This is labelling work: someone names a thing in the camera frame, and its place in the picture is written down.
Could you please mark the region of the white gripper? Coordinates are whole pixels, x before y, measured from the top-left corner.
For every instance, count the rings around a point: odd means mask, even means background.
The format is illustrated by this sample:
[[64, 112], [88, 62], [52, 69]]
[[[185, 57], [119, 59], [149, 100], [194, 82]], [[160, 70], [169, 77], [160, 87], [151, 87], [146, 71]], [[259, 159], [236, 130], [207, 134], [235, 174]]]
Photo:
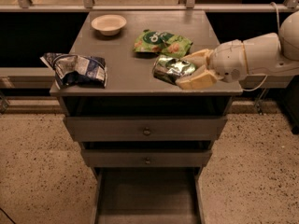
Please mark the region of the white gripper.
[[245, 49], [240, 40], [222, 43], [214, 50], [198, 50], [182, 60], [199, 67], [191, 75], [176, 80], [183, 90], [201, 90], [214, 85], [218, 77], [210, 70], [225, 82], [243, 80], [248, 74]]

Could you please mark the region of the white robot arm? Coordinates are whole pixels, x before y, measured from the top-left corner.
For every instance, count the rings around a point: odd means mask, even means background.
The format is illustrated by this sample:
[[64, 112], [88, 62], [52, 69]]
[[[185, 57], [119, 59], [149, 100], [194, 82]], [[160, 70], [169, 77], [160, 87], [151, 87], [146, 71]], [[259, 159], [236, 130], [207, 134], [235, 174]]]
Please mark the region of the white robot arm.
[[251, 75], [291, 77], [299, 74], [299, 11], [292, 13], [278, 33], [233, 40], [215, 49], [202, 49], [182, 58], [197, 69], [180, 77], [183, 90], [201, 90], [218, 80], [235, 82]]

